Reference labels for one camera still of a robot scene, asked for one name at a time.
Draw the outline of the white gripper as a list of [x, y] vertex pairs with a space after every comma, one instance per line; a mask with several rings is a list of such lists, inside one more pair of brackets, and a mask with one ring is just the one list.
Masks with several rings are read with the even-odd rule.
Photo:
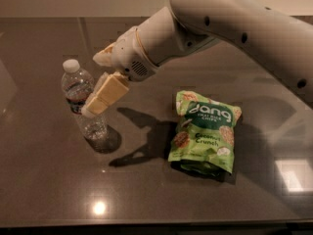
[[142, 47], [137, 26], [131, 27], [114, 43], [96, 53], [93, 61], [101, 67], [113, 66], [119, 72], [104, 72], [101, 75], [81, 110], [87, 118], [102, 114], [123, 97], [129, 91], [128, 79], [140, 82], [155, 75], [158, 70]]

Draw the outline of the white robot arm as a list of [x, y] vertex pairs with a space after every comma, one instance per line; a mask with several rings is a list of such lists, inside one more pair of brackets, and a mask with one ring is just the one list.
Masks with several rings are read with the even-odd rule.
[[98, 80], [82, 108], [93, 118], [171, 59], [224, 40], [264, 67], [307, 106], [313, 106], [313, 25], [253, 0], [170, 0], [143, 23], [94, 56], [116, 72]]

